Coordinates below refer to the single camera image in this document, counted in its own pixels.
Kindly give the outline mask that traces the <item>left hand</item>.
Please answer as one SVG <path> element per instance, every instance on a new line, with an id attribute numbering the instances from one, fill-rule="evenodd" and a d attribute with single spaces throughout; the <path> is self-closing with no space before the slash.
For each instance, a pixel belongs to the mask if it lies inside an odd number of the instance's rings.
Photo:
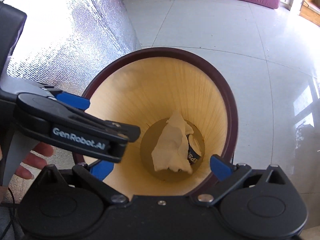
<path id="1" fill-rule="evenodd" d="M 33 152 L 40 154 L 44 157 L 51 157 L 55 150 L 51 145 L 45 144 L 44 142 L 40 142 L 34 147 Z M 47 165 L 47 161 L 42 157 L 29 152 L 28 155 L 22 160 L 22 163 L 29 165 L 33 168 L 37 168 L 39 170 L 43 169 Z M 22 165 L 19 165 L 15 171 L 15 175 L 26 180 L 34 179 L 34 175 Z M 8 186 L 1 186 L 1 202 L 4 199 L 8 191 Z"/>

